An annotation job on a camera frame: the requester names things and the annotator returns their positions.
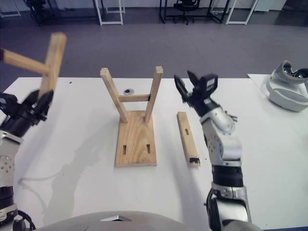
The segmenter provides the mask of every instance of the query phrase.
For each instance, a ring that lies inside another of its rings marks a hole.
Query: light wood
[[[193,140],[193,134],[188,122],[186,112],[178,112],[178,123],[184,153],[188,164],[192,167],[200,166],[200,156],[197,152],[196,145]]]
[[[111,78],[110,72],[108,68],[101,69],[101,77],[103,78],[103,81],[109,91],[109,94],[115,104],[115,107],[117,108],[118,112],[120,113],[120,118],[122,122],[127,123],[128,122],[128,113],[123,105],[123,103],[119,100],[119,93],[117,92],[117,89],[115,87],[115,84]]]
[[[151,95],[120,95],[120,102],[143,102],[149,101]]]
[[[152,86],[151,86],[151,92],[150,92],[151,97],[150,97],[150,100],[149,100],[148,105],[146,106],[146,110],[145,110],[145,116],[144,116],[145,122],[149,122],[149,120],[150,120],[152,110],[153,110],[153,107],[154,107],[154,103],[155,103],[155,100],[156,100],[160,80],[162,79],[162,76],[163,76],[163,72],[164,71],[163,71],[163,68],[161,66],[157,66],[155,68],[155,73],[154,73],[153,82],[152,82]]]
[[[64,33],[52,33],[46,56],[46,65],[50,67],[50,72],[42,77],[38,97],[50,90],[55,90],[57,78],[60,73],[63,54],[66,45],[66,35]]]
[[[6,64],[14,65],[29,71],[34,71],[46,75],[51,71],[48,65],[14,53],[12,51],[2,49],[1,53],[3,54],[3,62]]]
[[[153,120],[144,122],[145,111],[129,111],[128,123],[119,123],[116,167],[156,166]]]

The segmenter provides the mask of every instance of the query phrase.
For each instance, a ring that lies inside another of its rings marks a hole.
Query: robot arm
[[[0,109],[7,115],[0,125],[0,228],[5,230],[26,230],[24,219],[30,223],[30,230],[35,229],[31,218],[17,210],[13,199],[14,159],[22,137],[28,129],[46,120],[53,91],[45,93],[38,100],[36,90],[19,104],[14,95],[0,94]]]
[[[188,71],[188,76],[194,85],[191,93],[187,92],[183,81],[177,76],[175,84],[183,102],[193,107],[201,118],[213,174],[212,188],[206,199],[210,228],[220,231],[233,226],[249,226],[249,229],[260,230],[251,224],[241,169],[242,146],[235,136],[237,117],[227,114],[210,98],[218,86],[216,75],[198,78]]]

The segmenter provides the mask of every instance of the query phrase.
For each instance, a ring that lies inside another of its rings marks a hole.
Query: vr headset
[[[300,112],[308,107],[308,68],[292,70],[289,61],[283,61],[270,76],[266,87],[269,100],[282,108]]]

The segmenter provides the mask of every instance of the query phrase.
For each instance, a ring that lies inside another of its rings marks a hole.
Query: table surface
[[[147,94],[152,80],[114,82],[119,92]],[[39,85],[40,78],[19,78],[6,92],[22,100]],[[239,117],[236,135],[253,222],[262,229],[308,226],[308,129],[298,123],[307,116],[273,106],[248,78],[219,79],[212,98]],[[145,110],[146,102],[125,106]],[[199,169],[186,164],[178,111],[188,114]],[[158,165],[115,168],[119,114],[103,80],[59,78],[47,121],[29,130],[16,156],[19,209],[38,227],[91,212],[138,210],[209,230],[203,205],[212,180],[208,151],[199,118],[182,103],[172,79],[161,81],[153,120]]]

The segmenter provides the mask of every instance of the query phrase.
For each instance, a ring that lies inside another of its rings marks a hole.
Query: mortise slot
[[[126,145],[123,145],[123,155],[126,155]]]
[[[151,153],[151,149],[150,149],[150,145],[149,144],[146,145],[146,149],[148,151],[148,154],[150,154]]]

